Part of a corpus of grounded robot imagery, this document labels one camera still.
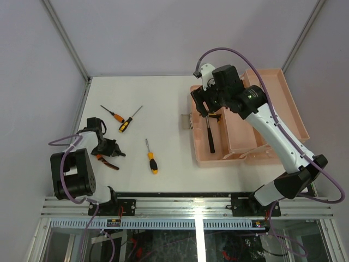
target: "robotic arm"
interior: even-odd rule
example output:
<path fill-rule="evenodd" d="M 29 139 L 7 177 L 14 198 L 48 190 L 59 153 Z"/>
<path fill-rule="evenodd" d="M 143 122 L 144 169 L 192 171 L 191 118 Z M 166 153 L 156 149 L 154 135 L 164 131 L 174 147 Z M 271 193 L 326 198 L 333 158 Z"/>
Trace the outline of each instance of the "robotic arm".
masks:
<path fill-rule="evenodd" d="M 257 205 L 267 206 L 281 198 L 295 198 L 319 175 L 319 171 L 304 156 L 308 156 L 321 168 L 327 165 L 323 155 L 314 156 L 278 118 L 275 122 L 270 111 L 266 94 L 258 86 L 244 88 L 242 80 L 234 66 L 225 65 L 215 69 L 211 64 L 204 64 L 201 72 L 194 74 L 202 78 L 202 86 L 191 92 L 197 111 L 202 117 L 214 113 L 221 107 L 229 108 L 249 122 L 279 156 L 285 172 L 274 181 L 260 187 L 250 199 Z M 281 132 L 278 125 L 284 127 L 287 135 L 302 148 L 301 155 L 295 146 Z"/>
<path fill-rule="evenodd" d="M 90 157 L 100 155 L 116 157 L 125 156 L 125 154 L 121 152 L 116 140 L 103 137 L 105 132 L 102 131 L 102 124 L 106 132 L 106 126 L 101 119 L 88 118 L 87 127 L 78 131 L 79 137 L 76 140 L 80 140 L 77 146 L 73 149 L 68 147 L 65 151 L 51 156 L 53 190 L 57 199 L 70 199 L 66 190 L 71 197 L 77 199 L 88 197 L 89 200 L 99 203 L 114 199 L 112 188 L 101 184 L 97 186 Z"/>

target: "white table surface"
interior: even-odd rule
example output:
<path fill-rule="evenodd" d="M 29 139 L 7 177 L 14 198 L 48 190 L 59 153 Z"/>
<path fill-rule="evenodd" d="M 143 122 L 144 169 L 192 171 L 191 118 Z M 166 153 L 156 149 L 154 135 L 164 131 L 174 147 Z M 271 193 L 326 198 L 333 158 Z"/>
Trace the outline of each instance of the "white table surface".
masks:
<path fill-rule="evenodd" d="M 284 172 L 282 165 L 240 165 L 199 168 L 191 130 L 183 130 L 181 114 L 190 112 L 189 88 L 199 85 L 193 76 L 94 77 L 79 129 L 98 117 L 107 125 L 106 138 L 116 139 L 126 157 L 106 157 L 115 171 L 92 158 L 97 183 L 118 192 L 243 192 L 254 191 Z M 124 133 L 107 111 L 127 119 L 143 108 Z M 159 166 L 149 168 L 145 138 Z"/>

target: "black bracket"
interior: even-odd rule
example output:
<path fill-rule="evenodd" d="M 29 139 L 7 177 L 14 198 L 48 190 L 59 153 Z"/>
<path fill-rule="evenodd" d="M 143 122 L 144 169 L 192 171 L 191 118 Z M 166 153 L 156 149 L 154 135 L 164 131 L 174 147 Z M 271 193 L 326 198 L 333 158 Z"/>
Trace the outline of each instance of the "black bracket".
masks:
<path fill-rule="evenodd" d="M 136 211 L 136 200 L 135 199 L 118 199 L 116 192 L 109 187 L 111 199 L 110 201 L 99 204 L 97 216 L 119 216 L 122 214 L 123 217 L 133 217 Z M 97 205 L 90 204 L 88 209 L 88 215 L 92 216 L 96 211 Z"/>
<path fill-rule="evenodd" d="M 257 209 L 254 209 L 248 198 L 232 198 L 231 200 L 233 217 L 265 217 L 271 206 L 272 203 L 268 206 L 259 206 Z M 279 202 L 276 203 L 271 216 L 281 217 Z"/>

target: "pink toolbox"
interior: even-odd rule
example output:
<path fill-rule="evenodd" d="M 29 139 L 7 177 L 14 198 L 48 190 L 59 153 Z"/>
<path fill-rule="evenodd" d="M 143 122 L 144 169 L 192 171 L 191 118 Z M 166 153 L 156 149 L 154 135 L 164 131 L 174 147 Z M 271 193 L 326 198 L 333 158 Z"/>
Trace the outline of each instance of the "pink toolbox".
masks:
<path fill-rule="evenodd" d="M 292 98 L 281 69 L 259 69 L 266 84 L 272 103 L 289 129 L 301 141 L 309 139 L 302 119 Z M 241 79 L 245 87 L 260 86 L 257 76 L 251 69 L 246 70 Z M 190 91 L 199 88 L 192 86 Z M 209 118 L 215 153 L 211 154 L 208 143 L 206 120 L 196 111 L 191 99 L 191 121 L 195 155 L 200 167 L 226 166 L 246 161 L 248 164 L 277 163 L 278 157 L 259 132 L 238 114 L 229 109 L 220 109 L 220 121 Z"/>

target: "white wall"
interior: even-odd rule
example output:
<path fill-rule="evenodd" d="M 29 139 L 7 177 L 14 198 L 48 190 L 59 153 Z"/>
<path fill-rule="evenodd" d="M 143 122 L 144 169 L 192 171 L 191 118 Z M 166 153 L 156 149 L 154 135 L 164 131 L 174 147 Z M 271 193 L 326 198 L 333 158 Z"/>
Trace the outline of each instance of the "white wall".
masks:
<path fill-rule="evenodd" d="M 39 0 L 1 1 L 0 32 L 0 260 L 20 262 L 84 81 Z"/>
<path fill-rule="evenodd" d="M 297 57 L 287 82 L 310 134 L 307 143 L 324 154 L 326 170 L 349 194 L 349 2 L 327 1 Z M 322 195 L 339 197 L 331 183 L 316 181 Z M 333 206 L 344 246 L 349 253 L 349 200 Z"/>
<path fill-rule="evenodd" d="M 91 75 L 192 74 L 207 50 L 281 67 L 317 0 L 51 0 Z M 216 66 L 246 64 L 227 52 Z"/>

